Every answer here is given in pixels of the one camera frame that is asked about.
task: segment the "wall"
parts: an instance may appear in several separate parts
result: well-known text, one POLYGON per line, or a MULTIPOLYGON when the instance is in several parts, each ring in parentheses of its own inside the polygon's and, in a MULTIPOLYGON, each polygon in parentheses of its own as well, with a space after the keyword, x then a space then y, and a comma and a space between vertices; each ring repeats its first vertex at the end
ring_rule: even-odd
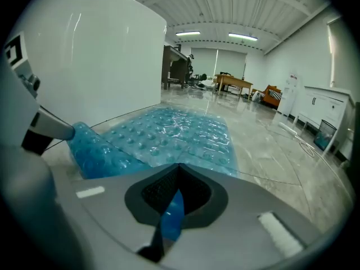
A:
POLYGON ((266 55, 268 84, 281 89, 286 78, 295 74, 305 86, 330 86, 331 54, 324 21, 330 13, 331 9, 323 11, 266 55))
POLYGON ((193 74, 214 76, 217 49, 192 48, 194 59, 191 60, 193 74))
POLYGON ((215 74, 227 72, 241 79, 244 74, 246 54, 228 50, 218 50, 215 74))
POLYGON ((360 101, 359 51, 342 19, 330 24, 331 48, 334 55, 334 87, 352 92, 360 101))
POLYGON ((261 51, 251 51, 246 55, 245 80, 253 84, 252 88, 265 90, 266 80, 266 57, 261 51))
POLYGON ((24 31, 41 105, 93 126, 160 103, 165 27, 134 0, 34 0, 11 36, 24 31))
POLYGON ((189 56, 191 54, 191 47, 181 45, 181 53, 183 53, 186 57, 189 56))
POLYGON ((175 47, 175 43, 172 42, 170 39, 166 39, 164 40, 164 46, 172 46, 172 47, 175 47))

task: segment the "blue plastic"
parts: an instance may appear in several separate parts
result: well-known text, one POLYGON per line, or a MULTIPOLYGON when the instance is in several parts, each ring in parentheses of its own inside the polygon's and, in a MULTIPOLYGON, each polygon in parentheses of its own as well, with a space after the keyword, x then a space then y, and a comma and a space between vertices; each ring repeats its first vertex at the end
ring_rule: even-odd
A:
POLYGON ((84 178, 135 173, 170 163, 186 163, 237 177, 236 155, 220 117, 161 107, 97 135, 74 124, 68 145, 84 178))
POLYGON ((85 179, 118 176, 150 169, 134 157, 119 151, 84 123, 74 124, 75 137, 68 141, 85 179))
POLYGON ((176 241, 181 234, 181 223, 184 217, 184 201, 180 190, 178 190, 165 213, 161 216, 160 229, 163 238, 176 241))
POLYGON ((162 107, 120 123, 102 136, 152 167, 191 160, 232 176, 239 171, 226 123, 219 117, 162 107))
POLYGON ((329 145, 332 136, 328 135, 327 133, 318 132, 314 138, 314 143, 317 145, 322 151, 324 151, 329 145))

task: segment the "cable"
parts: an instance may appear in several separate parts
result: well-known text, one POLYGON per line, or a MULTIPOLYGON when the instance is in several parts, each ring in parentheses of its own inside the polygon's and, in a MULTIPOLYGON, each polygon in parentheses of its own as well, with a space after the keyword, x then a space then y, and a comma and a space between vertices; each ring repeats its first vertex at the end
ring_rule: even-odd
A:
POLYGON ((344 188, 344 190, 345 190, 346 194, 349 196, 350 200, 353 201, 352 196, 349 194, 349 192, 348 192, 347 188, 345 187, 345 185, 343 184, 342 180, 340 179, 338 174, 336 174, 336 172, 332 169, 332 167, 329 165, 329 163, 325 160, 325 158, 322 155, 320 155, 317 151, 315 151, 314 147, 312 147, 310 144, 307 144, 302 138, 300 138, 298 136, 298 133, 296 131, 294 131, 293 129, 291 129, 289 126, 285 125, 282 122, 279 122, 279 126, 282 129, 284 129, 285 131, 287 131, 287 133, 293 135, 296 139, 299 140, 300 147, 306 152, 306 154, 308 154, 312 158, 314 158, 315 154, 316 154, 325 162, 325 164, 331 169, 331 171, 333 172, 333 174, 335 175, 337 180, 340 182, 340 184, 344 188))

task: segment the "desk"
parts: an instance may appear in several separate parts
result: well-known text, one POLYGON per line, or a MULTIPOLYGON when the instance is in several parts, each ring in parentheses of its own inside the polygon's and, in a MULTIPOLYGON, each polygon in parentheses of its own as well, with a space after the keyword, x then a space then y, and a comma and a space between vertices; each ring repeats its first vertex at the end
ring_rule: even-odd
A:
POLYGON ((239 99, 240 99, 240 96, 241 96, 242 89, 243 88, 248 88, 249 89, 249 96, 247 97, 247 100, 250 101, 251 85, 253 85, 252 83, 241 80, 241 79, 237 79, 235 77, 231 77, 231 76, 228 76, 228 75, 223 75, 223 74, 217 74, 215 76, 216 76, 216 78, 214 78, 214 82, 215 82, 214 90, 216 88, 216 83, 220 83, 218 94, 220 93, 221 87, 222 87, 223 84, 235 85, 235 86, 238 86, 238 87, 241 88, 240 94, 238 96, 239 99))
POLYGON ((168 73, 170 72, 170 63, 175 62, 172 69, 172 79, 178 79, 181 82, 181 88, 184 88, 185 74, 187 72, 187 57, 177 51, 174 47, 164 46, 163 53, 163 69, 161 72, 161 82, 164 83, 164 89, 170 87, 170 81, 168 81, 168 73))

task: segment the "gray tile floor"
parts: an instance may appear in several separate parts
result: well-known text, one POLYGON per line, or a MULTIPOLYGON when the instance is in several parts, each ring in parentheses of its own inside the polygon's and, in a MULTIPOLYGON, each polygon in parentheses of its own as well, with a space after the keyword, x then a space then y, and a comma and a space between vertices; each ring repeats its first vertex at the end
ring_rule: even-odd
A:
MULTIPOLYGON (((217 114, 226 120, 235 147, 239 179, 260 185, 301 212, 322 232, 341 222, 352 207, 352 189, 339 161, 326 156, 310 157, 297 139, 278 126, 292 121, 257 103, 247 103, 237 96, 172 85, 162 90, 161 104, 177 105, 194 111, 217 114)), ((139 115, 142 109, 94 126, 101 134, 112 126, 139 115)), ((302 138, 313 145, 313 137, 302 138)), ((65 142, 48 149, 43 157, 51 167, 61 167, 71 179, 81 179, 65 142)))

